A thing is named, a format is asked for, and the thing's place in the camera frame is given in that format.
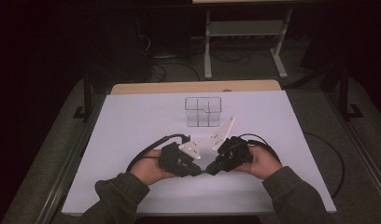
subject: person's right hand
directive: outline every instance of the person's right hand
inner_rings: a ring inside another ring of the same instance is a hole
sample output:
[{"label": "person's right hand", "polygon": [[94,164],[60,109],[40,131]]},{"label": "person's right hand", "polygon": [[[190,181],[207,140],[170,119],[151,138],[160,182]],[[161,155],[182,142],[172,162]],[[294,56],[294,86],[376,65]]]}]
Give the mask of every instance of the person's right hand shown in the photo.
[{"label": "person's right hand", "polygon": [[239,165],[234,171],[249,173],[259,179],[266,179],[283,166],[263,147],[249,147],[249,152],[253,156],[252,163]]}]

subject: dark green sleeve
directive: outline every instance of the dark green sleeve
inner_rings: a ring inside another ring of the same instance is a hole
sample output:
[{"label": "dark green sleeve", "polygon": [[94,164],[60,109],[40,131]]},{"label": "dark green sleeve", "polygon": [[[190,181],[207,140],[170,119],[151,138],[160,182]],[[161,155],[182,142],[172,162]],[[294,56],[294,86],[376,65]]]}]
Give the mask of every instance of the dark green sleeve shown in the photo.
[{"label": "dark green sleeve", "polygon": [[288,166],[277,171],[262,184],[272,198],[281,223],[336,223],[311,185]]},{"label": "dark green sleeve", "polygon": [[133,223],[137,206],[149,193],[149,187],[130,173],[98,181],[95,190],[100,201],[89,208],[78,223]]}]

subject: desk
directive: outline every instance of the desk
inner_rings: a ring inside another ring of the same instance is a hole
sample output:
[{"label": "desk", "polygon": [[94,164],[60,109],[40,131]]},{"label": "desk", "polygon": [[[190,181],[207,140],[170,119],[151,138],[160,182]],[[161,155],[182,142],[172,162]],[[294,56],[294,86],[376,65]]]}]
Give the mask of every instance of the desk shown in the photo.
[{"label": "desk", "polygon": [[[153,87],[159,93],[152,94]],[[264,137],[284,165],[317,189],[327,210],[335,211],[287,94],[278,87],[271,80],[116,86],[112,95],[106,97],[63,212],[78,215],[86,211],[98,201],[95,181],[123,172],[139,151],[164,135],[184,133],[200,138],[202,158],[195,163],[204,169],[214,160],[217,153],[208,142],[209,134],[217,128],[186,126],[184,99],[190,96],[221,97],[221,119],[236,116],[230,136],[256,133]],[[232,91],[222,92],[228,88]],[[242,173],[171,178],[150,188],[149,195],[139,204],[139,215],[250,215],[274,211],[261,181]]]}]

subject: sleeve cuff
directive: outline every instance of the sleeve cuff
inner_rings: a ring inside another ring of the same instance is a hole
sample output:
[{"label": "sleeve cuff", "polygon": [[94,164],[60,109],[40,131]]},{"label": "sleeve cuff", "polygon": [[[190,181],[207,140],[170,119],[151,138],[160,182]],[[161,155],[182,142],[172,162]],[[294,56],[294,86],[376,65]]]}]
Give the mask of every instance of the sleeve cuff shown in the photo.
[{"label": "sleeve cuff", "polygon": [[149,187],[131,173],[119,174],[110,180],[122,192],[139,204],[149,193]]},{"label": "sleeve cuff", "polygon": [[269,176],[262,182],[262,184],[270,197],[274,198],[299,181],[302,181],[302,179],[298,177],[291,168],[286,166]]}]

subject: white tabletop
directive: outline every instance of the white tabletop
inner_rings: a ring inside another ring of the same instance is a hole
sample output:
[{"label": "white tabletop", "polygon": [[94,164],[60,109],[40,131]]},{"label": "white tabletop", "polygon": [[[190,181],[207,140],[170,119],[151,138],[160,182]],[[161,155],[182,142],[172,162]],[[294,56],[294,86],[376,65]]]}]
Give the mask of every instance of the white tabletop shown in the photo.
[{"label": "white tabletop", "polygon": [[[275,149],[290,166],[317,189],[328,211],[336,211],[302,130],[284,91],[158,93],[109,95],[97,120],[63,212],[81,214],[98,201],[94,184],[124,172],[142,149],[165,135],[183,133],[200,138],[204,169],[215,159],[209,135],[217,128],[187,127],[185,98],[219,96],[221,123],[235,116],[229,136],[254,133]],[[273,212],[261,181],[251,175],[220,172],[160,181],[139,204],[143,215],[255,214]]]}]

